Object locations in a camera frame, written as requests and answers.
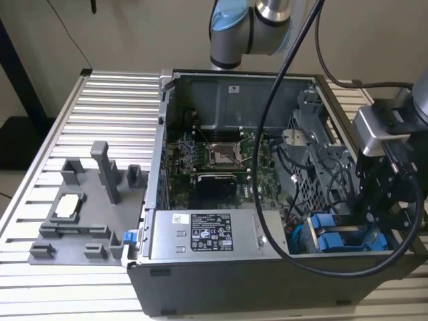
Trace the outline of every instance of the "sticker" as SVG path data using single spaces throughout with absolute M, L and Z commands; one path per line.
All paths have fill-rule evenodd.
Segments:
M 173 224 L 189 224 L 189 214 L 173 214 Z
M 233 251 L 230 214 L 192 214 L 193 251 Z
M 230 94 L 238 94 L 239 93 L 239 86 L 229 86 L 229 93 Z

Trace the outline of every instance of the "wall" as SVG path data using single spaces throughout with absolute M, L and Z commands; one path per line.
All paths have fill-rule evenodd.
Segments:
M 97 0 L 96 15 L 88 0 L 51 2 L 94 69 L 157 72 L 210 66 L 211 0 Z M 428 65 L 426 12 L 426 0 L 327 0 L 321 41 L 332 72 L 342 79 L 416 80 Z M 56 115 L 87 67 L 85 60 L 46 1 L 0 0 L 0 17 L 47 113 Z M 246 57 L 243 69 L 274 72 L 282 58 Z M 313 31 L 292 72 L 321 72 Z M 0 72 L 0 101 L 12 101 L 8 108 L 22 113 L 5 86 Z M 12 113 L 4 108 L 0 117 Z

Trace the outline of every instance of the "power supply label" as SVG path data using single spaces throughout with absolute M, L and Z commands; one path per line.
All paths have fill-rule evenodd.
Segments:
M 193 251 L 233 251 L 230 214 L 192 214 Z

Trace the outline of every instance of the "blue latch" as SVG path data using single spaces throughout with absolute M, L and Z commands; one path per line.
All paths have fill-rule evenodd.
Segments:
M 127 244 L 127 245 L 136 245 L 136 238 L 137 238 L 137 232 L 125 232 L 125 234 L 123 235 L 123 244 Z

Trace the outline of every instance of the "black cable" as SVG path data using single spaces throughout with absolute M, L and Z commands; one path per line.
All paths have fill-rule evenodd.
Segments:
M 291 264 L 294 264 L 295 266 L 302 268 L 306 271 L 321 275 L 321 276 L 329 276 L 329 277 L 335 277 L 335 278 L 357 278 L 357 277 L 363 277 L 363 276 L 371 276 L 373 274 L 376 274 L 385 268 L 389 267 L 391 264 L 394 264 L 409 248 L 410 244 L 413 242 L 416 234 L 419 231 L 419 227 L 421 226 L 421 220 L 422 220 L 422 212 L 423 212 L 423 195 L 421 187 L 418 183 L 418 180 L 414 174 L 409 174 L 405 177 L 405 179 L 408 181 L 410 185 L 412 185 L 413 190 L 415 191 L 415 202 L 412 204 L 414 206 L 414 213 L 415 213 L 415 219 L 413 220 L 413 224 L 410 228 L 410 232 L 407 234 L 406 238 L 401 242 L 399 247 L 390 255 L 386 260 L 381 262 L 380 264 L 370 267 L 365 270 L 360 271 L 351 271 L 351 272 L 335 272 L 335 271 L 326 271 L 326 270 L 319 270 L 317 268 L 306 266 L 304 264 L 301 264 L 300 262 L 296 261 L 294 258 L 289 256 L 279 245 L 276 243 L 275 239 L 272 237 L 272 234 L 270 233 L 270 230 L 268 228 L 268 225 L 266 223 L 265 217 L 263 215 L 263 210 L 261 208 L 261 203 L 259 200 L 259 193 L 257 190 L 257 160 L 259 156 L 259 146 L 260 146 L 260 140 L 261 140 L 261 134 L 263 132 L 263 126 L 266 121 L 266 118 L 268 116 L 268 112 L 270 109 L 270 106 L 272 105 L 272 100 L 275 97 L 275 93 L 277 92 L 278 88 L 280 87 L 281 81 L 284 78 L 288 68 L 290 67 L 290 64 L 296 55 L 297 50 L 299 49 L 300 45 L 303 42 L 303 39 L 305 38 L 305 35 L 307 34 L 308 30 L 310 29 L 310 26 L 312 22 L 314 21 L 315 17 L 317 16 L 322 4 L 324 3 L 324 0 L 317 0 L 315 2 L 311 12 L 309 12 L 308 18 L 306 18 L 305 23 L 303 24 L 302 30 L 300 31 L 296 41 L 294 42 L 293 46 L 290 49 L 289 54 L 287 55 L 286 59 L 284 60 L 284 63 L 278 72 L 278 75 L 274 81 L 274 84 L 271 88 L 271 91 L 269 93 L 269 96 L 267 97 L 263 113 L 261 115 L 260 123 L 257 126 L 257 130 L 255 132 L 255 139 L 254 139 L 254 149 L 253 149 L 253 161 L 251 163 L 251 176 L 252 176 L 252 187 L 253 187 L 253 196 L 254 196 L 254 203 L 255 203 L 255 209 L 257 211 L 257 216 L 260 221 L 261 228 L 263 229 L 263 232 L 265 233 L 265 236 L 273 249 L 278 253 L 279 256 L 281 256 L 283 259 L 286 259 Z
M 298 182 L 295 183 L 295 186 L 296 186 L 296 193 L 294 194 L 293 201 L 290 204 L 290 207 L 288 208 L 287 219 L 292 214 L 292 209 L 293 209 L 294 205 L 296 204 L 297 198 L 299 197 L 300 188 L 299 188 Z
M 291 172 L 291 170 L 287 167 L 287 165 L 284 163 L 284 160 L 282 159 L 281 153 L 280 153 L 280 149 L 277 148 L 276 149 L 276 154 L 278 156 L 278 159 L 280 160 L 280 164 L 282 166 L 282 168 L 287 172 L 287 174 L 289 174 L 289 176 L 292 176 L 293 173 Z
M 290 164 L 294 165 L 295 167 L 298 167 L 299 169 L 304 169 L 305 171 L 309 171 L 310 169 L 312 169 L 313 167 L 312 165 L 310 166 L 302 165 L 300 163 L 297 163 L 294 159 L 291 159 L 291 157 L 287 155 L 287 153 L 284 151 L 284 149 L 282 149 L 281 146 L 278 146 L 277 150 L 281 152 L 282 156 L 286 159 L 286 161 L 288 161 Z
M 348 169 L 339 169 L 338 171 L 336 171 L 333 174 L 332 178 L 330 179 L 330 182 L 328 182 L 328 185 L 327 185 L 327 201 L 328 201 L 328 204 L 332 204 L 332 201 L 330 199 L 330 193 L 331 193 L 331 190 L 333 187 L 333 183 L 336 180 L 336 178 L 342 173 L 346 173 L 346 175 L 348 176 L 349 194 L 351 195 L 352 198 L 355 198 L 355 189 L 354 189 L 354 185 L 352 184 L 352 175 L 350 174 Z
M 321 48 L 320 48 L 321 11 L 322 11 L 322 6 L 321 6 L 321 10 L 318 13 L 318 16 L 316 18 L 316 21 L 315 21 L 316 55 L 318 56 L 318 60 L 320 60 L 320 64 L 321 64 L 322 69 L 324 70 L 324 73 L 330 78 L 330 80 L 332 81 L 333 84 L 335 84 L 339 87 L 348 88 L 348 89 L 384 88 L 384 87 L 398 87 L 398 88 L 407 88 L 407 89 L 412 88 L 413 84 L 408 83 L 408 82 L 373 82 L 373 83 L 369 83 L 369 84 L 360 84 L 360 85 L 347 84 L 344 82 L 339 82 L 328 70 L 327 65 L 324 61 L 324 58 L 322 57 L 322 54 L 321 54 Z
M 326 206 L 324 206 L 324 207 L 322 208 L 322 210 L 323 210 L 323 211 L 328 211 L 329 209 L 334 209 L 334 210 L 335 210 L 335 212 L 336 212 L 336 213 L 338 213 L 339 211 L 338 211 L 338 209 L 336 208 L 336 205 L 339 205 L 339 204 L 341 204 L 341 203 L 347 203 L 347 201 L 346 201 L 346 200 L 344 200 L 344 199 L 340 199 L 340 200 L 335 201 L 335 202 L 333 202 L 333 203 L 331 203 L 331 204 L 327 204 Z
M 7 199 L 12 199 L 12 196 L 9 196 L 8 194 L 0 192 L 0 195 L 3 197 L 6 197 Z
M 76 48 L 80 51 L 80 53 L 82 54 L 83 58 L 85 58 L 85 60 L 86 60 L 86 62 L 88 63 L 89 67 L 90 67 L 91 69 L 93 69 L 93 68 L 92 68 L 91 63 L 89 62 L 89 60 L 87 59 L 87 57 L 85 56 L 85 54 L 83 53 L 83 51 L 80 49 L 79 45 L 74 41 L 73 37 L 72 37 L 72 36 L 70 35 L 70 33 L 68 32 L 68 29 L 67 29 L 66 25 L 65 25 L 65 24 L 64 24 L 64 22 L 62 21 L 62 19 L 61 19 L 60 15 L 58 14 L 58 12 L 55 10 L 55 7 L 51 4 L 51 1 L 50 1 L 50 0 L 46 0 L 46 2 L 47 2 L 47 3 L 49 3 L 49 5 L 51 6 L 51 8 L 52 8 L 53 12 L 54 12 L 54 13 L 56 14 L 56 16 L 58 17 L 58 19 L 59 19 L 60 23 L 61 23 L 61 24 L 62 24 L 62 26 L 64 27 L 64 29 L 65 29 L 65 31 L 66 31 L 66 33 L 67 33 L 68 37 L 70 38 L 70 40 L 74 43 L 74 45 L 76 46 Z
M 213 9 L 211 10 L 211 15 L 209 16 L 208 34 L 209 34 L 210 40 L 211 40 L 211 24 L 213 22 L 213 15 L 214 15 L 215 7 L 217 6 L 217 2 L 219 2 L 219 0 L 214 0 Z

